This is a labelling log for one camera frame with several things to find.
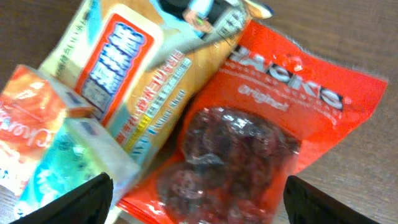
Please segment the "orange tissue pack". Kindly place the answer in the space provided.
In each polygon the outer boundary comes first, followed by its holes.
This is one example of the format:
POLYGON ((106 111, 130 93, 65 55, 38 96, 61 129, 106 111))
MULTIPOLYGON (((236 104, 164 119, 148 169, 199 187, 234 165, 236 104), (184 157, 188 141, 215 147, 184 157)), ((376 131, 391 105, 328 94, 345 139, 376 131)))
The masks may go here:
POLYGON ((92 111, 53 76, 18 65, 1 92, 1 185, 19 196, 64 119, 92 111))

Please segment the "red snack bag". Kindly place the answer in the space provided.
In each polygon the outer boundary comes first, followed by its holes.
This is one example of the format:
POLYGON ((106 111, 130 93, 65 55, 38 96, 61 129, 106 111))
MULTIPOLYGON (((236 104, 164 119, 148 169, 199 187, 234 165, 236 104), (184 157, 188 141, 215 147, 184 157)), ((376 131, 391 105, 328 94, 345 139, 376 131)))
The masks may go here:
POLYGON ((189 105, 172 157, 119 205, 144 223, 270 223, 288 176, 365 122, 386 87, 252 21, 189 105))

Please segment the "yellow snack bag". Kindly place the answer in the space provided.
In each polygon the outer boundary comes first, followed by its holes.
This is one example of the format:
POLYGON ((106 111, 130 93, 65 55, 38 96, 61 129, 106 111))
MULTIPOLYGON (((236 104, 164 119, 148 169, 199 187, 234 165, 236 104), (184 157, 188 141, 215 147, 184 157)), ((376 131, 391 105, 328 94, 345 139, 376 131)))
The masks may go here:
POLYGON ((39 68, 146 169, 247 24, 272 15, 252 0, 83 1, 39 68))

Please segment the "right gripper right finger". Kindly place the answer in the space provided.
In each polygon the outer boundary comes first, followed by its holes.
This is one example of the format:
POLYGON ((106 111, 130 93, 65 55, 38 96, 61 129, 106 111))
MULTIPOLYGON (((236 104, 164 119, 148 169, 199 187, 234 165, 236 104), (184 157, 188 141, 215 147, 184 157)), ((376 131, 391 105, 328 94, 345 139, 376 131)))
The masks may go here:
POLYGON ((295 175, 287 178, 283 198, 290 224, 379 224, 295 175))

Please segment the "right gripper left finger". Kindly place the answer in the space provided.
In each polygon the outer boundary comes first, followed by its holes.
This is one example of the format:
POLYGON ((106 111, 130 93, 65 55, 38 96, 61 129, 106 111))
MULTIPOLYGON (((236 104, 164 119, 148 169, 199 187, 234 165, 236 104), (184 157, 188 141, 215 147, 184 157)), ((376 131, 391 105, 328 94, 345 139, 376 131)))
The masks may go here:
POLYGON ((103 224, 113 199, 113 180, 104 172, 12 224, 103 224))

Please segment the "green tissue pack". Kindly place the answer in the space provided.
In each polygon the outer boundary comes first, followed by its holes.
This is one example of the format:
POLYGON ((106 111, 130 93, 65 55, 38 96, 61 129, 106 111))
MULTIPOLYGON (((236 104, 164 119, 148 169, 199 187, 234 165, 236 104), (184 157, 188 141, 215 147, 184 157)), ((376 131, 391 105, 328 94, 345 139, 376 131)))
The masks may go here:
POLYGON ((20 219, 105 172, 114 207, 134 185, 140 166, 92 118, 67 118, 28 181, 14 216, 20 219))

